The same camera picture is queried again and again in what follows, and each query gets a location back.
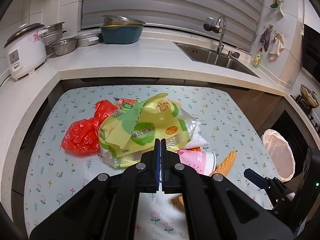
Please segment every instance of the orange oval label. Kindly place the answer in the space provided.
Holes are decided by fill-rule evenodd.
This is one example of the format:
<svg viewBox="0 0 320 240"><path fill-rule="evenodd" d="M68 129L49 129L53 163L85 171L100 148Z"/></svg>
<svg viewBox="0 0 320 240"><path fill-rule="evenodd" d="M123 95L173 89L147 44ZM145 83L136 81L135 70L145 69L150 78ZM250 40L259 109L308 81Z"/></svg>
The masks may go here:
<svg viewBox="0 0 320 240"><path fill-rule="evenodd" d="M167 130L165 130L165 133L170 135L170 134L174 134L177 130L178 130L178 127L170 126Z"/></svg>

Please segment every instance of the purple rag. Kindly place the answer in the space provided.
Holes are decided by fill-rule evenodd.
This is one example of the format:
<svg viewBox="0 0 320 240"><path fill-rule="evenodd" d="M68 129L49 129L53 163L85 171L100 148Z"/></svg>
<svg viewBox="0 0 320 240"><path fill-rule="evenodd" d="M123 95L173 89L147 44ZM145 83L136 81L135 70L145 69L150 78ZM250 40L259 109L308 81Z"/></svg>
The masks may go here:
<svg viewBox="0 0 320 240"><path fill-rule="evenodd" d="M266 30L264 31L264 33L261 35L261 38L260 38L260 42L262 43L265 52L267 52L269 48L270 34L271 34L271 30L269 28L266 28Z"/></svg>

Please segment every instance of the green dish soap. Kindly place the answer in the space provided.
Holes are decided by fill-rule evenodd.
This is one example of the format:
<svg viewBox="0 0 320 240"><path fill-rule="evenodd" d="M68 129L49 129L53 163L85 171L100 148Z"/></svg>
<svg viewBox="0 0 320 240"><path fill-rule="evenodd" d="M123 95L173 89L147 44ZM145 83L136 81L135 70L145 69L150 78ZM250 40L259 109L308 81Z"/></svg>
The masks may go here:
<svg viewBox="0 0 320 240"><path fill-rule="evenodd" d="M258 67L260 65L260 60L262 59L262 48L260 48L259 52L257 55L254 57L252 66Z"/></svg>

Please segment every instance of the tablecloth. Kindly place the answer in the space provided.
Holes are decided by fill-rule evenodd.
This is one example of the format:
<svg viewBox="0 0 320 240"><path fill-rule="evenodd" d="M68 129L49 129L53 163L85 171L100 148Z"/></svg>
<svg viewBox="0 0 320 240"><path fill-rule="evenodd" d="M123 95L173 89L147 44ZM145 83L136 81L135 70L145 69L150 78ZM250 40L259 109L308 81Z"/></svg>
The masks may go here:
<svg viewBox="0 0 320 240"><path fill-rule="evenodd" d="M98 174L121 173L103 162L100 153L71 155L60 147L72 122L90 118L94 104L107 99L145 100L161 92L181 103L182 108L201 122L201 136L209 142L202 151L215 153L217 164L230 151L237 151L228 179L264 208L272 205L264 190L246 180L251 168L262 176L278 177L276 168L254 128L232 98L223 91L187 86L131 85L101 86L69 90L55 104L37 140L29 163L24 191L27 233ZM178 195L140 194L135 239L163 240L188 238L184 209Z"/></svg>

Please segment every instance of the striped blind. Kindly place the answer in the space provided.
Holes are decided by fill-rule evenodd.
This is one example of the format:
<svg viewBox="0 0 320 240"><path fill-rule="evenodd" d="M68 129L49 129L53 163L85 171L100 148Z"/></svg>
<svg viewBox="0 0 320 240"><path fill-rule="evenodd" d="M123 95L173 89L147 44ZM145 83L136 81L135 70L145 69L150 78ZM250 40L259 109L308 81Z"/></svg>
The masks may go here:
<svg viewBox="0 0 320 240"><path fill-rule="evenodd" d="M262 0L83 0L82 28L102 25L102 15L118 15L219 38L220 34L206 32L203 23L209 16L216 20L224 14L224 41L249 51L261 8Z"/></svg>

